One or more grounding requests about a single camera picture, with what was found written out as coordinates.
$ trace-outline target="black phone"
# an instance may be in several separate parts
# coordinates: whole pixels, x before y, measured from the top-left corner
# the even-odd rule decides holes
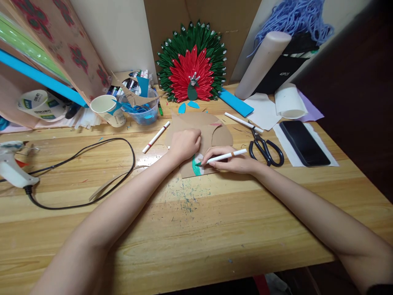
[[[280,127],[304,166],[330,165],[330,160],[301,121],[284,121]]]

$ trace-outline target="hand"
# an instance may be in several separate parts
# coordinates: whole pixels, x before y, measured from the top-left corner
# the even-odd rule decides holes
[[[201,145],[201,131],[199,129],[186,129],[175,132],[172,137],[169,152],[171,158],[179,164],[191,158]]]
[[[202,160],[202,165],[206,164],[208,159],[210,159],[212,156],[219,156],[234,151],[236,151],[236,149],[230,146],[211,147],[205,153],[205,156]],[[228,158],[228,162],[214,161],[210,162],[209,165],[220,170],[226,170],[240,174],[252,174],[258,169],[259,162],[253,158],[250,158],[249,156],[246,156],[245,154],[241,154]]]

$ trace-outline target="white paper sheet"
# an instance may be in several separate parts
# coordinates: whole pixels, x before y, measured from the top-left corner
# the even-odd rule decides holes
[[[281,116],[276,113],[276,105],[266,94],[256,93],[244,102],[254,108],[254,111],[247,118],[262,129],[272,129],[281,119]]]
[[[332,156],[332,154],[329,152],[328,148],[326,145],[323,143],[322,139],[319,137],[318,133],[314,131],[312,128],[311,124],[305,123],[304,126],[307,128],[307,130],[310,132],[311,136],[315,139],[316,143],[319,145],[319,147],[323,150],[327,158],[330,160],[330,165],[329,166],[334,166],[334,167],[339,167],[339,163],[337,163],[336,159]],[[273,127],[274,132],[276,133],[276,136],[278,140],[281,143],[282,148],[284,149],[285,153],[287,154],[287,157],[289,161],[291,162],[293,167],[305,167],[300,160],[299,156],[296,154],[294,148],[292,147],[291,143],[285,136],[284,132],[282,131],[281,127],[279,124]]]
[[[295,84],[281,85],[274,94],[277,115],[287,119],[298,119],[308,114]]]

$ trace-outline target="wooden desk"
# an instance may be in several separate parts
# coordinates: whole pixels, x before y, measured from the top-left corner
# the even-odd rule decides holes
[[[202,111],[225,121],[234,147],[249,144],[247,128],[225,117],[236,114],[223,101],[198,101]],[[25,159],[36,170],[58,163],[101,138],[124,137],[136,152],[136,165],[162,156],[165,134],[143,154],[153,135],[170,120],[171,107],[149,127],[134,122],[115,129],[49,129],[1,135],[1,141],[31,141],[41,151]],[[393,243],[393,206],[330,137],[312,123],[340,167],[294,168],[286,159],[277,170],[336,204]],[[274,131],[263,137],[279,144]],[[36,198],[51,205],[86,201],[113,175],[131,165],[126,143],[95,148],[41,176]],[[134,171],[132,176],[140,173]],[[71,231],[95,205],[63,211],[34,206],[20,188],[0,185],[0,293],[26,294]],[[102,289],[115,294],[153,294],[228,281],[334,260],[334,256],[268,191],[248,175],[216,173],[182,180],[174,171],[117,244],[105,267]]]

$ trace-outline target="peacock craft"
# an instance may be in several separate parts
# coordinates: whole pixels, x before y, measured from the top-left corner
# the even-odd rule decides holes
[[[163,52],[158,52],[156,64],[162,70],[157,75],[168,101],[218,99],[226,81],[226,48],[221,37],[210,30],[209,23],[190,22],[188,29],[181,24],[180,33],[174,31],[173,38],[161,45]]]

